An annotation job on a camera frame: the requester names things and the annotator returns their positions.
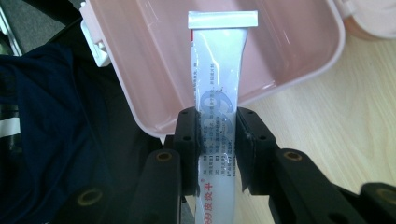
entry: plastic latch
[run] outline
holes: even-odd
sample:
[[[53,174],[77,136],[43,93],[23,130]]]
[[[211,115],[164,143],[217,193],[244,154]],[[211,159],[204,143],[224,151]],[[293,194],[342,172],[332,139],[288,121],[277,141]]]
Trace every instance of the plastic latch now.
[[[356,12],[356,7],[351,0],[334,0],[334,3],[343,19],[352,16]]]
[[[85,2],[81,3],[81,7],[86,7]],[[90,47],[91,54],[92,54],[93,58],[95,59],[96,65],[98,67],[108,66],[111,63],[111,61],[107,54],[105,45],[103,44],[102,40],[98,37],[97,32],[95,32],[96,30],[93,29],[94,33],[96,33],[96,39],[97,39],[95,42],[93,40],[93,36],[90,32],[90,29],[87,26],[87,22],[85,22],[85,19],[82,20],[80,26],[81,26],[82,33],[84,34],[85,39],[87,40],[88,46]]]

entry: white stripe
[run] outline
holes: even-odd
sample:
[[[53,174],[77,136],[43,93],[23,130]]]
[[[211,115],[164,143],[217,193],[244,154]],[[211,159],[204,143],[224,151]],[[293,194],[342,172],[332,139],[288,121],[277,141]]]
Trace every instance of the white stripe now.
[[[20,119],[4,119],[0,120],[0,137],[6,137],[21,132]]]

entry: screw hole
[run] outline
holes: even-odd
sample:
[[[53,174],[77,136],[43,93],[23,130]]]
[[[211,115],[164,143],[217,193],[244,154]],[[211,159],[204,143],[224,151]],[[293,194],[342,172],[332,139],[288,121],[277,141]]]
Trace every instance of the screw hole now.
[[[172,159],[172,154],[169,152],[161,152],[157,154],[157,161],[170,161]]]
[[[348,224],[347,218],[339,213],[330,213],[329,218],[333,223],[336,224]]]
[[[99,189],[88,189],[78,196],[77,202],[80,206],[91,206],[99,202],[103,197],[103,192]]]
[[[376,194],[387,203],[396,205],[396,191],[381,188],[376,190]]]
[[[285,154],[283,154],[284,157],[286,157],[287,159],[291,160],[291,161],[300,161],[303,159],[303,157],[295,152],[285,152]]]

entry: pink container lid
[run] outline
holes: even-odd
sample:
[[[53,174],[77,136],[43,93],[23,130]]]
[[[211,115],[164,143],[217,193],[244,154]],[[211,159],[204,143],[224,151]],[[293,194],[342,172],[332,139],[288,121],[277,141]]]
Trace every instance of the pink container lid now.
[[[174,132],[178,112],[194,105],[188,11],[235,10],[259,11],[245,47],[240,105],[323,73],[344,47],[332,0],[88,0],[80,11],[93,42],[106,47],[139,126],[164,136]]]

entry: plastic container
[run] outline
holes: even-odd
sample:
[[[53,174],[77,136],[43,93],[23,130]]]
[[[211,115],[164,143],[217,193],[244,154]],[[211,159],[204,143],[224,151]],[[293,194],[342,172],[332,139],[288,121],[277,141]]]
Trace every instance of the plastic container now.
[[[188,11],[259,11],[242,63],[239,105],[245,105],[330,68],[345,44],[343,18],[354,15],[349,18],[358,24],[375,18],[363,25],[373,26],[368,36],[396,36],[396,0],[334,1],[88,0],[80,11],[92,43],[108,53],[139,126],[164,136],[174,132],[178,112],[194,106]],[[367,8],[375,10],[360,13]],[[378,24],[388,27],[378,30]]]

